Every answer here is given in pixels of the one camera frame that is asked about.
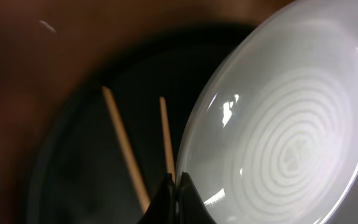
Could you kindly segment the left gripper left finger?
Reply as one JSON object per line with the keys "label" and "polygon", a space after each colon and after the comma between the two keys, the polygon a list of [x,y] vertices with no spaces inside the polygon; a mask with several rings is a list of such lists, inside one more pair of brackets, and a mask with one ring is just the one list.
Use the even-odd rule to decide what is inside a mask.
{"label": "left gripper left finger", "polygon": [[176,206],[176,185],[172,174],[166,174],[158,192],[152,199],[138,224],[174,224]]}

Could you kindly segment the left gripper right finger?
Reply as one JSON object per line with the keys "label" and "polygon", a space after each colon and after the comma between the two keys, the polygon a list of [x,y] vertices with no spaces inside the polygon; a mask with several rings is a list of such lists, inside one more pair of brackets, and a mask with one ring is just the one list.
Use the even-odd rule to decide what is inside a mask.
{"label": "left gripper right finger", "polygon": [[190,175],[187,172],[181,174],[179,185],[176,189],[178,224],[216,224],[207,211]]}

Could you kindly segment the wooden chopstick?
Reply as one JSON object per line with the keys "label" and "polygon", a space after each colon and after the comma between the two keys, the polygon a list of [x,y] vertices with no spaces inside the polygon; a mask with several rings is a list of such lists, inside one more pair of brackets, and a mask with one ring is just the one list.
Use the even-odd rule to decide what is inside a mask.
{"label": "wooden chopstick", "polygon": [[143,180],[143,176],[141,175],[141,171],[136,161],[136,157],[134,156],[133,148],[131,147],[130,139],[126,132],[118,106],[114,99],[113,92],[106,86],[103,86],[101,90],[106,102],[106,106],[108,108],[108,112],[110,114],[111,121],[113,123],[113,127],[115,129],[123,159],[125,160],[125,164],[134,187],[134,191],[138,197],[142,212],[146,213],[151,203],[150,198]]}
{"label": "wooden chopstick", "polygon": [[167,173],[172,175],[173,182],[176,180],[176,171],[174,165],[173,150],[171,144],[171,135],[169,130],[169,120],[167,115],[166,100],[164,97],[159,98],[160,110],[161,110],[161,123],[163,129],[163,141],[164,141],[164,153],[166,160]]}

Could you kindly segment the white ceramic plate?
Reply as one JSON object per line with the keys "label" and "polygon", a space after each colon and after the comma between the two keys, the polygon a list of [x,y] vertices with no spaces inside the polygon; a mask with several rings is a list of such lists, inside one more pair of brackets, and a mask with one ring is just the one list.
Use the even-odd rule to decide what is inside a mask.
{"label": "white ceramic plate", "polygon": [[220,64],[181,141],[216,223],[358,223],[358,0],[294,1]]}

